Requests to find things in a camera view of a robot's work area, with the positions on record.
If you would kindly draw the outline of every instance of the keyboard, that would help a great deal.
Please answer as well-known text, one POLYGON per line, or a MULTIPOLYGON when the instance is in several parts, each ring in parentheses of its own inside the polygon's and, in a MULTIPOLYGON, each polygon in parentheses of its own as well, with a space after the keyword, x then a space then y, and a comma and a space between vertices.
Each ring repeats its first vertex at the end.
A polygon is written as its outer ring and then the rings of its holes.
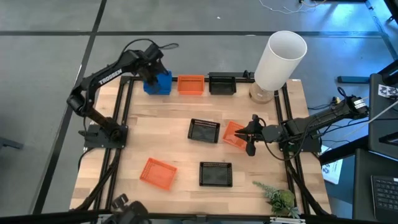
POLYGON ((398 217, 398 177, 372 176, 374 217, 395 223, 398 217))

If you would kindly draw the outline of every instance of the paper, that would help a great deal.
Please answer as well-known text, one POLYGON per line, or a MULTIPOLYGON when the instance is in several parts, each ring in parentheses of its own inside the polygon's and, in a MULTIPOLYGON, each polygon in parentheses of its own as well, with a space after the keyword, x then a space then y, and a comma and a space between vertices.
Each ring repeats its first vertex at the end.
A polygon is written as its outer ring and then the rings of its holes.
MULTIPOLYGON (((322 146, 321 151, 324 153, 329 147, 322 146)), ((336 162, 332 162, 322 166, 322 175, 325 181, 329 181, 332 184, 338 184, 340 179, 341 166, 343 165, 343 160, 340 159, 336 162)))
POLYGON ((391 86, 379 84, 379 96, 389 98, 390 96, 398 96, 398 90, 391 86))

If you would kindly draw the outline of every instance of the gray floor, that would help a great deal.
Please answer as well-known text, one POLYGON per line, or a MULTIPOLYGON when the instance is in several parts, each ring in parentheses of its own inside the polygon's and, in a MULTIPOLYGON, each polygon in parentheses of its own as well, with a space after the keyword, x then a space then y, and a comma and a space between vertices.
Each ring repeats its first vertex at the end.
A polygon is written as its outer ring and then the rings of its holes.
MULTIPOLYGON (((293 0, 262 1, 273 9, 299 8, 293 0)), ((385 22, 390 13, 382 0, 370 1, 381 22, 380 27, 398 50, 397 24, 385 22)), ((100 3, 100 0, 0 0, 0 136, 24 143, 21 150, 7 147, 0 150, 0 216, 30 212, 66 108, 65 100, 89 39, 87 35, 16 37, 1 34, 11 30, 91 31, 100 3)), ((325 32, 320 36, 309 33, 312 36, 304 37, 308 53, 292 74, 292 78, 303 80, 307 104, 316 106, 338 96, 337 86, 342 86, 347 94, 369 95, 367 85, 338 85, 336 77, 368 76, 392 62, 390 51, 380 36, 363 35, 363 32, 377 32, 380 27, 364 3, 326 2, 314 11, 282 14, 262 7, 258 0, 114 0, 106 4, 99 31, 325 32)), ((141 36, 97 36, 85 75, 115 61, 122 47, 138 37, 141 36)), ((254 71, 269 38, 243 35, 147 37, 159 44, 180 44, 180 48, 164 52, 164 64, 174 74, 254 71)), ((137 43, 132 47, 143 49, 146 45, 137 43)), ((73 115, 44 212, 69 208, 83 144, 77 131, 82 128, 82 119, 73 115)), ((324 139, 340 140, 352 129, 330 133, 324 139)), ((366 133, 367 129, 363 129, 349 140, 366 133)), ((343 168, 340 184, 326 184, 326 187, 333 213, 350 218, 353 159, 345 159, 343 168)))

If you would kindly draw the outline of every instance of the white cylinder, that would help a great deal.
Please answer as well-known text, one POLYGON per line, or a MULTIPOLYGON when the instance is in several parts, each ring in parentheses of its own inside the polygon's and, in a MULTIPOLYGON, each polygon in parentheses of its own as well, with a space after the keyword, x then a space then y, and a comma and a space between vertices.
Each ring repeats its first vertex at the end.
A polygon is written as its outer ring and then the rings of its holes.
POLYGON ((298 34, 291 31, 272 34, 254 73, 256 83, 267 91, 282 88, 306 53, 307 43, 298 34))

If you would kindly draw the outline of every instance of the wooden tabletop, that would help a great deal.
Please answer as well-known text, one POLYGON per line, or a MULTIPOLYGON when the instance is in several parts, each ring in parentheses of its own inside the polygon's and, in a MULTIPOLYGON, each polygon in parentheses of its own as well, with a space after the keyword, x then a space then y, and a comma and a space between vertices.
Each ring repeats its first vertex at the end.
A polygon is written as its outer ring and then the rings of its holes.
MULTIPOLYGON (((113 113, 118 86, 119 79, 115 79, 99 91, 96 109, 105 116, 113 113)), ((275 102, 256 104, 248 96, 250 84, 237 83, 236 87, 237 92, 232 96, 216 96, 209 94, 206 83, 202 96, 183 96, 177 92, 177 82, 173 82, 169 96, 154 96, 144 92, 142 82, 134 82, 127 121, 128 139, 121 154, 114 197, 125 193, 131 202, 141 201, 151 213, 272 215, 262 190, 252 181, 288 189, 284 163, 274 159, 264 143, 256 143, 256 155, 249 157, 245 151, 225 143, 222 137, 229 121, 246 126, 252 114, 264 118, 267 124, 277 124, 275 102), (220 123, 218 143, 187 139, 192 118, 220 123), (178 169, 170 191, 139 180, 150 157, 178 169), (200 162, 231 162, 233 187, 200 187, 200 162)), ((287 89, 293 117, 308 116, 301 81, 289 80, 287 89)), ((285 119, 282 91, 280 101, 285 119)), ((274 154, 282 157, 277 143, 269 146, 274 154)), ((104 149, 95 149, 83 158, 70 208, 79 206, 96 185, 103 156, 104 149)), ((307 152, 300 156, 307 188, 323 209, 330 212, 319 162, 307 152)), ((101 207, 104 207, 107 192, 108 187, 105 187, 101 207)), ((297 186, 296 197, 302 211, 297 186)))

